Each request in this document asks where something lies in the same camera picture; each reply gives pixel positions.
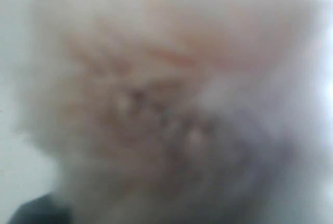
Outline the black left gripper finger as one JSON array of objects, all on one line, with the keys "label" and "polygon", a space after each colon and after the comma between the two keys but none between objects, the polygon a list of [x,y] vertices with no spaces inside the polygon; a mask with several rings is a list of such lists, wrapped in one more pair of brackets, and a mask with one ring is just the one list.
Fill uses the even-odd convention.
[{"label": "black left gripper finger", "polygon": [[66,208],[56,206],[51,194],[45,194],[21,204],[8,224],[70,224],[71,215]]}]

